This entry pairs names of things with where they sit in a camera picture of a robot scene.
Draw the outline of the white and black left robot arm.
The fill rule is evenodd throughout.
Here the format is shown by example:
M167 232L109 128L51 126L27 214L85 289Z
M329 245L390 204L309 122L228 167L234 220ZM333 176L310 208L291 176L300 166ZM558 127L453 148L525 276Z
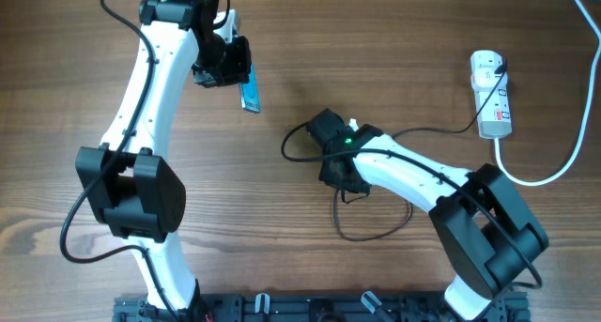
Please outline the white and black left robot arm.
M140 45L124 98L98 147L83 147L80 201L132 251L161 318L199 314L196 279L180 245L183 183L168 165L171 128L187 78L205 88L235 85L243 110L260 112L250 44L224 0L143 0L133 27Z

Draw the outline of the white charger adapter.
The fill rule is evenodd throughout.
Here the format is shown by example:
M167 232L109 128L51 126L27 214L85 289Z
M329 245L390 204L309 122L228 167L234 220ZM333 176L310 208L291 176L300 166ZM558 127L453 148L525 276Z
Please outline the white charger adapter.
M497 67L475 68L471 74L471 85L474 89L491 88L498 82L504 72L505 66L503 64Z

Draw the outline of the white power strip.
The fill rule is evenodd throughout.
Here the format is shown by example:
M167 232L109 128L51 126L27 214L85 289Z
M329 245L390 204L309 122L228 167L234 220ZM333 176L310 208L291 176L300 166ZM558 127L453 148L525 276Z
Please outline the white power strip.
M512 132L512 119L507 95L507 62L490 50L475 51L470 57L470 70L478 67L497 67L503 64L505 72L491 88L474 91L476 122L483 139L500 139Z

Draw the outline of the blue smartphone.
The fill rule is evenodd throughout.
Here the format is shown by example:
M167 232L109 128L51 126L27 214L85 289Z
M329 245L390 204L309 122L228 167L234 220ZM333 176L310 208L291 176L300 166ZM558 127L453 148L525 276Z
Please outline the blue smartphone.
M249 81L239 84L241 108L250 113L259 114L261 112L258 88L254 73L254 66L251 66Z

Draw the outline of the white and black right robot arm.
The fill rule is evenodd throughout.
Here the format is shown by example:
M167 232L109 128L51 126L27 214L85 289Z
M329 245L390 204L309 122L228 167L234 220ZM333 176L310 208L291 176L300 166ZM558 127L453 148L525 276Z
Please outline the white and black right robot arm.
M369 194L378 186L430 218L455 279L444 292L464 320L481 316L549 246L547 233L512 181L496 166L471 171L412 152L368 124L346 123L325 109L306 129L321 150L319 178L339 193Z

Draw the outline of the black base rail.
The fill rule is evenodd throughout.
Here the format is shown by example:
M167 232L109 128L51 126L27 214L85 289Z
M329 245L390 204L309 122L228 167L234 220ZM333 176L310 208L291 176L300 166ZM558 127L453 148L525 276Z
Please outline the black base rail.
M189 321L467 321L453 313L442 292L376 294L381 306L374 313L359 295L260 296L203 295L207 313ZM115 299L112 321L173 319L142 296ZM532 321L527 294L509 292L472 321Z

